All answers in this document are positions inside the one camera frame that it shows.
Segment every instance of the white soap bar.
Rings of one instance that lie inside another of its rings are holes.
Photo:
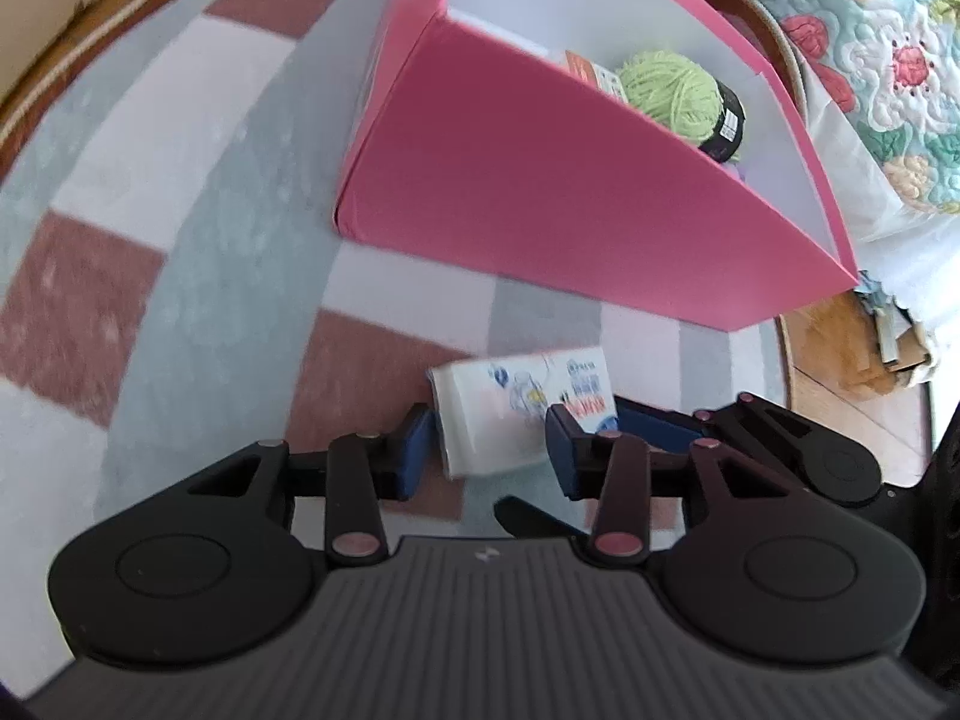
[[[603,349],[570,349],[464,360],[429,372],[453,479],[501,473],[547,460],[546,410],[565,403],[589,433],[616,429]]]

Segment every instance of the checkered rug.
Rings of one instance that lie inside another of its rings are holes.
[[[171,1],[66,89],[0,187],[0,680],[18,692],[68,657],[45,574],[71,536],[254,440],[388,429],[431,365],[600,343],[630,398],[784,400],[771,322],[721,333],[334,234],[386,1]],[[451,483],[434,464],[387,510],[392,541],[502,535],[508,491],[583,523],[546,467]],[[299,507],[305,541],[321,513]]]

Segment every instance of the yarn label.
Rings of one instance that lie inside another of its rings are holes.
[[[627,93],[623,89],[620,76],[616,73],[574,52],[565,52],[563,56],[571,74],[595,89],[599,89],[605,95],[617,98],[621,103],[627,103]]]
[[[700,151],[717,162],[726,162],[740,148],[743,140],[743,106],[733,90],[717,81],[717,91],[723,106],[713,134],[700,143]]]

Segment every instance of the pink storage box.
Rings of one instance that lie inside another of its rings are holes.
[[[744,180],[547,59],[669,49],[746,111]],[[702,0],[392,0],[347,150],[349,239],[736,330],[851,288],[773,68]]]

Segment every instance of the yarn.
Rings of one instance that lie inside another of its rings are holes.
[[[696,62],[674,52],[640,52],[617,74],[630,105],[691,146],[712,136],[723,100],[713,76]]]

